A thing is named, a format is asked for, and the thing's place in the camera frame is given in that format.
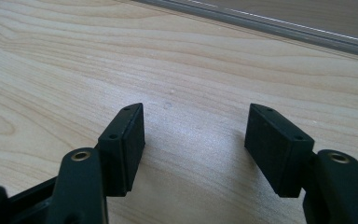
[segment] wooden table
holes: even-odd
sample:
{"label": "wooden table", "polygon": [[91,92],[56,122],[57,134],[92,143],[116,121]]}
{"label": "wooden table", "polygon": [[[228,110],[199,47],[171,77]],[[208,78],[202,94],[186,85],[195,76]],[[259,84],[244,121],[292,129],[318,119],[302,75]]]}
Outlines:
{"label": "wooden table", "polygon": [[111,223],[304,223],[304,193],[280,199],[243,147],[250,103],[358,159],[356,56],[134,2],[0,1],[9,196],[138,102],[145,151]]}

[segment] light wooden surface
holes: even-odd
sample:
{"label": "light wooden surface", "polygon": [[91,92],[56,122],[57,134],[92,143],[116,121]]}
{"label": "light wooden surface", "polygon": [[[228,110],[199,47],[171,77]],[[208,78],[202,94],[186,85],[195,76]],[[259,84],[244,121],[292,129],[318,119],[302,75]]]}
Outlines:
{"label": "light wooden surface", "polygon": [[358,159],[358,58],[339,54],[133,2],[0,1],[0,185],[55,176],[142,102],[145,152],[111,223],[304,223],[243,148],[248,107]]}

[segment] screw hole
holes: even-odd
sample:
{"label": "screw hole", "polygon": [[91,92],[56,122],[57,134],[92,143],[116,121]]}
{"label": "screw hole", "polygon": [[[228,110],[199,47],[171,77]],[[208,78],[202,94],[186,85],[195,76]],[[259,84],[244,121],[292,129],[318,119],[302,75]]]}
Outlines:
{"label": "screw hole", "polygon": [[65,219],[65,224],[79,224],[81,221],[80,216],[72,214]]}
{"label": "screw hole", "polygon": [[295,139],[296,139],[296,140],[300,140],[300,141],[301,141],[301,140],[304,140],[304,138],[303,138],[302,136],[300,136],[300,135],[296,135],[296,136],[295,136]]}
{"label": "screw hole", "polygon": [[91,153],[89,153],[88,151],[81,151],[72,155],[71,159],[72,161],[83,161],[86,160],[90,155]]}
{"label": "screw hole", "polygon": [[338,153],[332,152],[332,153],[329,153],[328,155],[332,161],[336,161],[339,163],[349,163],[350,162],[350,159],[348,159],[348,157],[338,154]]}
{"label": "screw hole", "polygon": [[111,134],[111,135],[109,135],[109,138],[110,139],[117,139],[118,136],[117,136],[117,134]]}

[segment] wood grain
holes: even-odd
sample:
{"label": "wood grain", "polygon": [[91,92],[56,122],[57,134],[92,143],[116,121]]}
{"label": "wood grain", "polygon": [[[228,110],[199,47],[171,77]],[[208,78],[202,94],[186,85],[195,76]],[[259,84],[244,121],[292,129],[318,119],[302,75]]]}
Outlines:
{"label": "wood grain", "polygon": [[358,159],[358,58],[116,1],[0,1],[0,185],[14,195],[145,105],[134,189],[111,223],[304,223],[243,148],[250,103]]}

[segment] hole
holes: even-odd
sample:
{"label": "hole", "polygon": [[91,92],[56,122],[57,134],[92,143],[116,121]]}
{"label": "hole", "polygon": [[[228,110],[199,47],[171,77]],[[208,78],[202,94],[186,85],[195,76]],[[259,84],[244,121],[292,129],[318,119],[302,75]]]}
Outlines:
{"label": "hole", "polygon": [[86,160],[90,155],[91,153],[89,153],[88,151],[80,151],[72,155],[71,159],[73,161],[83,161]]}
{"label": "hole", "polygon": [[111,138],[111,139],[117,139],[118,136],[117,136],[117,134],[110,134],[110,135],[109,135],[109,138]]}
{"label": "hole", "polygon": [[296,136],[295,136],[295,139],[296,139],[296,140],[300,140],[300,141],[301,141],[301,140],[304,140],[304,138],[303,138],[302,136],[300,136],[300,135],[296,135]]}
{"label": "hole", "polygon": [[328,155],[332,161],[336,161],[339,163],[349,163],[350,162],[350,159],[348,159],[348,157],[338,154],[338,153],[332,152],[332,153],[329,153]]}
{"label": "hole", "polygon": [[81,221],[81,217],[79,215],[69,215],[66,219],[65,219],[65,224],[79,224]]}

